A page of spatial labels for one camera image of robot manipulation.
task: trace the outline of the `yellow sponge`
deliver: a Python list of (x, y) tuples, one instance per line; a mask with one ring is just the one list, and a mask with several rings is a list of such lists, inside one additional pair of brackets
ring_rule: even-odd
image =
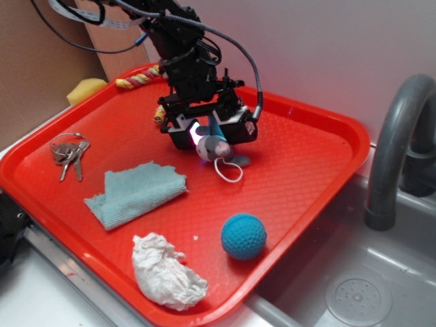
[(98, 90), (105, 87), (107, 83), (99, 78), (88, 78), (86, 80), (81, 80), (77, 87), (69, 95), (67, 95), (67, 100), (69, 104), (74, 106), (82, 100), (90, 97), (92, 94)]

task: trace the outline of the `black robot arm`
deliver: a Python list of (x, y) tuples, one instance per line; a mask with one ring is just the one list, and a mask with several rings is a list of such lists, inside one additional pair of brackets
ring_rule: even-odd
[[(161, 131), (170, 134), (178, 149), (195, 147), (190, 131), (200, 116), (214, 116), (230, 144), (257, 139), (263, 95), (257, 67), (238, 42), (202, 24), (194, 9), (182, 7), (175, 0), (92, 1), (119, 6), (132, 19), (146, 17), (140, 26), (153, 42), (161, 58), (160, 71), (167, 74), (170, 86), (169, 94), (158, 101), (166, 111)], [(222, 78), (217, 77), (221, 51), (205, 37), (205, 31), (233, 43), (250, 61), (258, 88), (258, 104), (253, 112), (235, 92), (244, 85), (242, 80), (232, 80), (227, 69)]]

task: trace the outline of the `key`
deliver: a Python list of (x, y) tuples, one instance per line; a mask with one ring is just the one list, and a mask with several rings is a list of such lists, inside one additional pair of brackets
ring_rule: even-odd
[(74, 143), (56, 144), (52, 148), (54, 160), (56, 160), (57, 162), (61, 162), (69, 155), (71, 151), (75, 151), (76, 149), (77, 149), (77, 144)]
[(79, 143), (78, 148), (76, 150), (76, 157), (73, 160), (74, 171), (76, 172), (77, 180), (82, 181), (82, 164), (80, 163), (80, 158), (83, 153), (88, 149), (89, 142), (82, 141)]
[(65, 175), (67, 174), (69, 163), (76, 158), (76, 152), (77, 150), (71, 150), (62, 161), (57, 161), (57, 164), (62, 165), (62, 174), (61, 179), (59, 180), (60, 182), (64, 180)]

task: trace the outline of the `white cable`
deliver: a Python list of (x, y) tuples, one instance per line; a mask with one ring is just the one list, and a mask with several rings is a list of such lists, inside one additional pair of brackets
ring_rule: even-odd
[[(54, 11), (58, 12), (60, 15), (66, 17), (66, 18), (72, 19), (72, 20), (76, 20), (78, 22), (83, 22), (83, 20), (79, 19), (78, 17), (69, 13), (66, 9), (62, 8), (62, 6), (59, 5), (55, 0), (48, 0), (48, 3), (50, 4), (50, 7)], [(77, 12), (81, 16), (90, 19), (90, 20), (98, 21), (98, 19), (99, 19), (99, 14), (97, 14), (95, 12), (87, 12), (85, 10), (79, 10), (79, 9), (72, 8), (72, 7), (70, 7), (70, 9)], [(137, 26), (137, 25), (142, 24), (145, 20), (146, 20), (146, 17), (141, 17), (141, 18), (133, 20), (133, 21), (123, 22), (121, 20), (115, 20), (115, 19), (111, 19), (111, 18), (106, 17), (104, 19), (103, 23), (99, 26), (110, 27), (111, 29), (128, 29), (132, 26)]]
[[(220, 171), (219, 171), (219, 168), (218, 168), (218, 160), (220, 160), (220, 159), (223, 160), (223, 163), (224, 163), (225, 165), (228, 165), (228, 166), (234, 166), (234, 167), (238, 168), (239, 171), (240, 171), (239, 177), (236, 178), (236, 179), (230, 179), (230, 178), (225, 177), (224, 174), (223, 174), (222, 172), (220, 172)], [(215, 165), (215, 170), (217, 171), (217, 174), (218, 174), (218, 175), (219, 175), (223, 180), (225, 180), (226, 182), (229, 182), (229, 183), (237, 183), (237, 182), (239, 182), (240, 179), (243, 177), (243, 174), (244, 174), (243, 169), (242, 169), (239, 165), (236, 165), (236, 164), (233, 163), (233, 162), (227, 162), (223, 157), (218, 157), (218, 158), (216, 158), (216, 159), (214, 160), (213, 163), (214, 163), (214, 165)]]

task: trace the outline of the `microfiber cloth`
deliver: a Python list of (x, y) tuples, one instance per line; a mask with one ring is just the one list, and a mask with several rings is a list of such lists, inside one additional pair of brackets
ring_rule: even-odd
[(105, 194), (84, 202), (106, 230), (131, 221), (187, 191), (186, 176), (172, 166), (149, 162), (122, 172), (106, 172)]

